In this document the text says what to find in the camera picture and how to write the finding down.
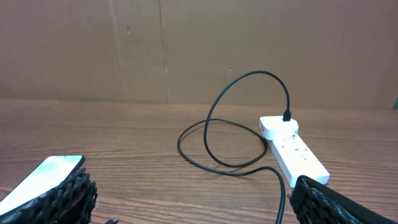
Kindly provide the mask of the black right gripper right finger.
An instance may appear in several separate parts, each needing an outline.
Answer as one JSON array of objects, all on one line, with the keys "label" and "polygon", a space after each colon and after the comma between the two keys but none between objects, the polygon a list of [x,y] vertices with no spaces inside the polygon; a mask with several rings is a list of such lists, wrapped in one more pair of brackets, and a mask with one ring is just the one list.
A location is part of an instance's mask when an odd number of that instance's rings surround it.
[{"label": "black right gripper right finger", "polygon": [[301,224],[397,224],[306,175],[288,198]]}]

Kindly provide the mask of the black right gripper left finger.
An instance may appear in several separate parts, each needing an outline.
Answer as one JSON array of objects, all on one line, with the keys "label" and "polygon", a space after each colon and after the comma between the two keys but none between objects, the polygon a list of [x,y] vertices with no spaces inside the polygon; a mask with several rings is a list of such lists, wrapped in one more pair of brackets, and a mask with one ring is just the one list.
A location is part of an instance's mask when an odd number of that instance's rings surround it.
[{"label": "black right gripper left finger", "polygon": [[1,224],[88,224],[97,197],[96,182],[83,167],[58,186],[1,215]]}]

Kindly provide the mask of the black smartphone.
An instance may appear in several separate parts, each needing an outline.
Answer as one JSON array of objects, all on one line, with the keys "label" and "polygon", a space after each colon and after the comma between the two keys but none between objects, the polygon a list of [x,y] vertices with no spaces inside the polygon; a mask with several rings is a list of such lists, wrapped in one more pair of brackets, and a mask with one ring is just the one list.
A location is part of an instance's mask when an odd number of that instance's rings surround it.
[{"label": "black smartphone", "polygon": [[83,155],[58,155],[44,159],[1,201],[1,215],[58,186],[84,163]]}]

